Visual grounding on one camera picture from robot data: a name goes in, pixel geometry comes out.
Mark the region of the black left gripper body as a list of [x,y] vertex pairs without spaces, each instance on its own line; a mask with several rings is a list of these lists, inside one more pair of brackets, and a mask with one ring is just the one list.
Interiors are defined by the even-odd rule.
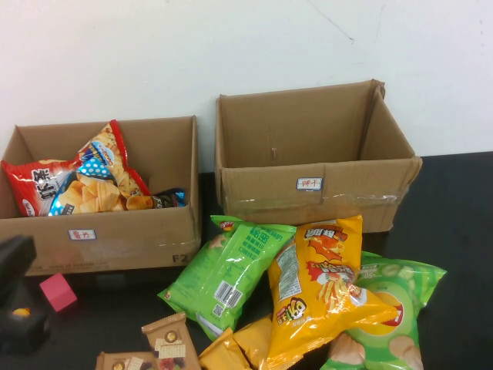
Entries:
[[49,337],[49,317],[27,308],[1,311],[1,353],[35,352]]

